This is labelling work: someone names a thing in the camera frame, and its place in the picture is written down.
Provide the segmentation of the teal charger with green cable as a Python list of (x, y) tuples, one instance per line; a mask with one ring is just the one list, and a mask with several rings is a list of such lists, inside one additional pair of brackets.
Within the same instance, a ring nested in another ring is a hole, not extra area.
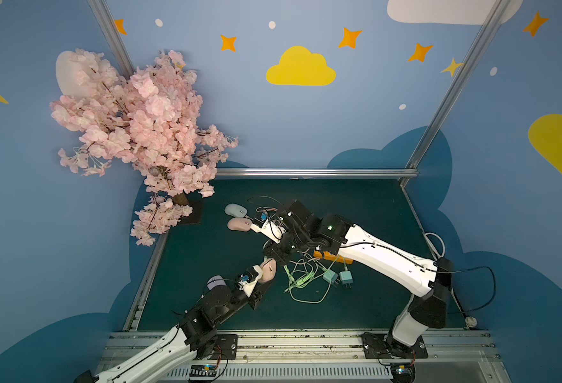
[(338, 283), (338, 273), (332, 269), (326, 270), (322, 276), (323, 280), (329, 285), (335, 285)]

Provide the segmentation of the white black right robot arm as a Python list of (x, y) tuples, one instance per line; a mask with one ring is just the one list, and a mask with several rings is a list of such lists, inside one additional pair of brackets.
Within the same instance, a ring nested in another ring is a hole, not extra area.
[(266, 218), (257, 230), (271, 241), (265, 254), (286, 264), (294, 252), (314, 250), (351, 259), (393, 279), (411, 293), (410, 301), (387, 337), (391, 346), (416, 346), (429, 329), (442, 329), (447, 318), (453, 263), (425, 259), (365, 231), (341, 215), (323, 218), (298, 200)]

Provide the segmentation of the lilac wireless mouse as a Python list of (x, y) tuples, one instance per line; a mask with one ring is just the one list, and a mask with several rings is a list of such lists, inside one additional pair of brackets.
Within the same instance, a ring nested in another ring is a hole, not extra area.
[(221, 275), (214, 275), (207, 282), (207, 289), (212, 290), (215, 287), (219, 287), (219, 286), (226, 287), (226, 285), (227, 284), (225, 282), (225, 279)]

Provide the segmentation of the pink wireless mouse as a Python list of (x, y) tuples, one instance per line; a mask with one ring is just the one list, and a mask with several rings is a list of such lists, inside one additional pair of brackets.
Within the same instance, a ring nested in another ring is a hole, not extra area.
[(266, 283), (275, 278), (277, 269), (275, 259), (270, 258), (265, 260), (262, 264), (260, 264), (260, 268), (262, 269), (262, 278), (260, 279), (260, 283)]
[(231, 231), (248, 232), (252, 229), (252, 221), (248, 218), (232, 218), (228, 221), (228, 229)]

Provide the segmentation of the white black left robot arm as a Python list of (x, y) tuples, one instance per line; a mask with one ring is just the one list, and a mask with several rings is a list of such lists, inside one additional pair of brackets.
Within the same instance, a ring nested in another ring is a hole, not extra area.
[(249, 305), (255, 309), (270, 288), (274, 277), (239, 280), (234, 288), (213, 287), (189, 310), (177, 325), (151, 346), (99, 374), (80, 374), (76, 382), (156, 382), (179, 365), (211, 354), (218, 327)]

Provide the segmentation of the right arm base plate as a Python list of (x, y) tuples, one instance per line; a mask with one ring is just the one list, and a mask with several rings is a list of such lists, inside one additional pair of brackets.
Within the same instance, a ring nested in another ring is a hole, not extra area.
[(365, 332), (360, 335), (366, 359), (427, 359), (429, 357), (422, 336), (413, 346), (394, 340), (390, 334)]

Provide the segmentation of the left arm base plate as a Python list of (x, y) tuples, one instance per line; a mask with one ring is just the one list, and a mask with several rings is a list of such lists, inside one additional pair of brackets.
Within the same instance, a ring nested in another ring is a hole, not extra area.
[(235, 360), (238, 351), (237, 334), (217, 334), (208, 340), (198, 340), (190, 344), (196, 351), (197, 360)]

